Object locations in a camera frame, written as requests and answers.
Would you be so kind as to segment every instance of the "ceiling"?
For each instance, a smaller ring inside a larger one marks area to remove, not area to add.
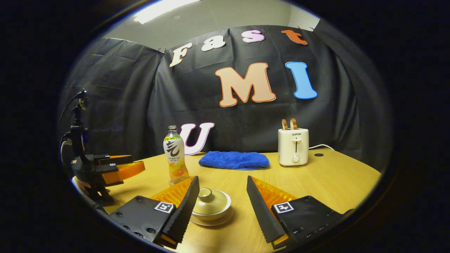
[[[103,37],[133,41],[153,49],[181,46],[186,40],[229,27],[280,25],[312,31],[315,15],[281,0],[202,0],[165,13],[148,23],[135,14]]]

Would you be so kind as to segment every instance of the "black cloth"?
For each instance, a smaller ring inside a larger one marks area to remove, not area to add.
[[[322,27],[324,23],[315,32],[270,25],[234,27],[195,37],[168,50],[158,66],[148,107],[148,126],[155,136],[157,153],[163,153],[168,125],[195,123],[196,131],[188,140],[192,144],[203,122],[215,126],[202,151],[277,152],[281,119],[295,118],[299,127],[309,129],[310,146],[327,144],[377,170],[383,169],[392,145],[392,121],[382,117],[390,114],[387,106],[380,105],[386,97],[378,97],[383,94],[383,84],[373,65],[348,38],[339,35],[339,41],[333,42],[335,31],[327,33]],[[241,33],[248,30],[261,31],[265,39],[243,42]],[[308,45],[291,41],[283,30],[300,33]],[[226,45],[201,51],[203,42],[216,35],[222,35]],[[189,42],[193,46],[182,62],[169,67],[173,50]],[[267,76],[276,99],[256,103],[250,99],[252,91],[243,103],[233,92],[238,103],[221,107],[221,81],[215,71],[232,67],[245,77],[248,66],[258,62],[269,65]],[[294,97],[296,84],[291,70],[285,67],[287,62],[307,64],[316,98]]]
[[[58,115],[61,137],[74,119],[69,100],[85,89],[82,111],[88,128],[86,154],[131,154],[135,160],[152,156],[153,136],[146,124],[150,91],[162,53],[121,39],[100,39],[80,56],[62,89]]]

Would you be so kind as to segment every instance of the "saucer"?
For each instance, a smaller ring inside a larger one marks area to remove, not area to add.
[[[229,221],[231,219],[231,217],[233,216],[233,209],[230,207],[227,211],[226,214],[215,221],[202,221],[200,219],[198,219],[197,217],[195,217],[194,215],[191,215],[191,219],[190,221],[192,221],[193,223],[200,225],[200,226],[217,226],[217,225],[222,225],[225,222]]]

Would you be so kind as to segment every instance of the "table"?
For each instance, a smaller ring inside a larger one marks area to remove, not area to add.
[[[308,163],[284,167],[278,163],[278,153],[263,153],[270,161],[268,168],[237,171],[201,167],[198,161],[206,153],[186,156],[190,176],[198,176],[200,188],[224,191],[232,199],[233,217],[216,227],[203,227],[189,222],[179,253],[210,252],[273,252],[266,243],[247,195],[247,176],[274,185],[296,197],[313,196],[338,213],[356,208],[377,183],[380,173],[372,167],[332,149],[309,150]],[[110,186],[113,206],[104,207],[112,213],[137,195],[150,198],[169,187],[168,164],[165,155],[142,160],[145,171]]]

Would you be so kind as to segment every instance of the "letter m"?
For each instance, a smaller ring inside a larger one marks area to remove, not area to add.
[[[246,103],[252,87],[254,91],[253,102],[261,103],[275,100],[276,95],[270,89],[267,79],[267,68],[267,63],[252,63],[248,66],[245,78],[242,78],[231,67],[217,70],[216,76],[220,77],[222,84],[222,100],[219,105],[229,107],[238,103],[238,100],[233,97],[232,90],[235,91],[242,102]]]

